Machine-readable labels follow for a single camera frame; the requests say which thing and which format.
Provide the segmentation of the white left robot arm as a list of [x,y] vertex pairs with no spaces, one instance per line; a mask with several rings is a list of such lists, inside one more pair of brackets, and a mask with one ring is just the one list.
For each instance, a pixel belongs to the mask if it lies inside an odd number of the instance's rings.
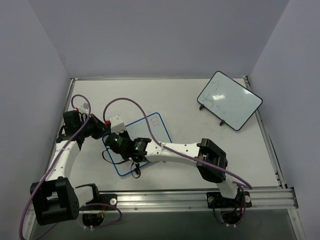
[[69,177],[85,138],[102,138],[110,133],[110,124],[79,110],[64,112],[63,121],[48,172],[44,180],[30,187],[36,220],[41,226],[75,220],[82,207],[95,210],[101,203],[94,183],[73,187]]

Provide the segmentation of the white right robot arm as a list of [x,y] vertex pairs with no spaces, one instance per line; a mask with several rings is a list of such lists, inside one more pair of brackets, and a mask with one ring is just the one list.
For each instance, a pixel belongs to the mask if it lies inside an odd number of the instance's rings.
[[120,165],[128,163],[134,166],[138,175],[143,163],[194,165],[205,181],[217,185],[225,205],[232,207],[240,201],[240,187],[227,170],[227,154],[210,139],[180,144],[158,142],[145,137],[132,140],[124,134],[111,133],[104,137],[103,143],[107,150],[121,157]]

